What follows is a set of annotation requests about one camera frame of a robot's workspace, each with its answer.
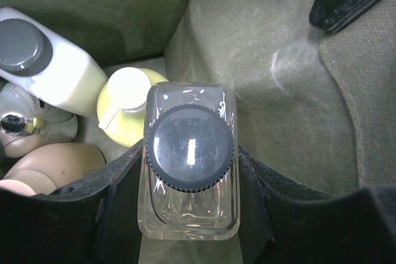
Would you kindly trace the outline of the white rectangular bottle black cap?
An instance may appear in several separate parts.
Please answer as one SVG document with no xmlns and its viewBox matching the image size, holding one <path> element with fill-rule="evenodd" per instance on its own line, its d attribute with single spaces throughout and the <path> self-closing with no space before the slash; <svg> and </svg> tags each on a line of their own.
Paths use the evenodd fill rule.
<svg viewBox="0 0 396 264">
<path fill-rule="evenodd" d="M 87 118 L 108 80 L 84 49 L 10 7 L 1 8 L 1 77 Z"/>
</svg>

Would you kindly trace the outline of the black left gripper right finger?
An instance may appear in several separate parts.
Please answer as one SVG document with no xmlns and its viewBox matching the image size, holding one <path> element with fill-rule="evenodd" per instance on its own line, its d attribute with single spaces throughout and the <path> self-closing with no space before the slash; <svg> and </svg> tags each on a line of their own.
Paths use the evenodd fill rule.
<svg viewBox="0 0 396 264">
<path fill-rule="evenodd" d="M 239 149 L 244 263 L 394 263 L 395 188 L 336 196 Z"/>
</svg>

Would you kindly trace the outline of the beige pump lotion bottle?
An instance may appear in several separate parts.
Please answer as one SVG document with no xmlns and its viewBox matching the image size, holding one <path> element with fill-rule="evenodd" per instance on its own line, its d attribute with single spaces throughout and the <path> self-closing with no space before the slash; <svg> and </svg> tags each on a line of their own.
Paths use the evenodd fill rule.
<svg viewBox="0 0 396 264">
<path fill-rule="evenodd" d="M 50 194 L 106 164 L 91 143 L 54 143 L 33 150 L 1 179 L 1 189 L 23 196 Z"/>
</svg>

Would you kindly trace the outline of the yellow-green pump soap bottle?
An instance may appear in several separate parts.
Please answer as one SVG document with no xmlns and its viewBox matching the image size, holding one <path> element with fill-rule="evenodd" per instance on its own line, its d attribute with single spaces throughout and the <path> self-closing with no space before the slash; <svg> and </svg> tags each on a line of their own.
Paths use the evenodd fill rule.
<svg viewBox="0 0 396 264">
<path fill-rule="evenodd" d="M 130 148 L 144 134 L 147 95 L 168 79 L 147 68 L 123 67 L 114 72 L 97 99 L 98 126 L 115 143 Z"/>
</svg>

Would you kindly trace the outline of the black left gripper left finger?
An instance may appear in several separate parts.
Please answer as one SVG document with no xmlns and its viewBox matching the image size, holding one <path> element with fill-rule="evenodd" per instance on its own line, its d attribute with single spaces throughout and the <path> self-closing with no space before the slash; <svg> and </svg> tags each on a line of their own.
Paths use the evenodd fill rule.
<svg viewBox="0 0 396 264">
<path fill-rule="evenodd" d="M 1 191 L 2 263 L 137 263 L 142 144 L 50 195 Z"/>
</svg>

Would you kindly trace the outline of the clear square bottle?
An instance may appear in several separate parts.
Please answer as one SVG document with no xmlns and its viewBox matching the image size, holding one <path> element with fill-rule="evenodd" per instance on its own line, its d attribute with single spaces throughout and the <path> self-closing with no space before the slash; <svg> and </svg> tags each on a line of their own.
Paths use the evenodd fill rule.
<svg viewBox="0 0 396 264">
<path fill-rule="evenodd" d="M 160 82 L 150 89 L 137 222 L 151 239 L 223 241 L 238 232 L 237 109 L 229 88 Z"/>
</svg>

